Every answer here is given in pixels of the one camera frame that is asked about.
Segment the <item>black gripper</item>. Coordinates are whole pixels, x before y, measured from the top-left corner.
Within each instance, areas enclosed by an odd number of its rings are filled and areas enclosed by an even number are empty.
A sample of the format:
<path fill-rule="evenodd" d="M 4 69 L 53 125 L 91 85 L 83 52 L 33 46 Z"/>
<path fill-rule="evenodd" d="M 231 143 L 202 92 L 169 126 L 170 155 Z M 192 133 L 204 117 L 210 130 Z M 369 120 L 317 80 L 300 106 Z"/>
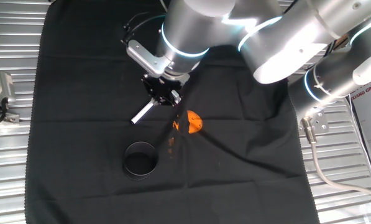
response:
<path fill-rule="evenodd" d="M 167 80 L 163 77 L 143 77 L 142 83 L 152 100 L 156 100 L 163 106 L 176 106 L 181 101 L 181 95 L 177 90 L 181 89 L 178 81 Z"/>

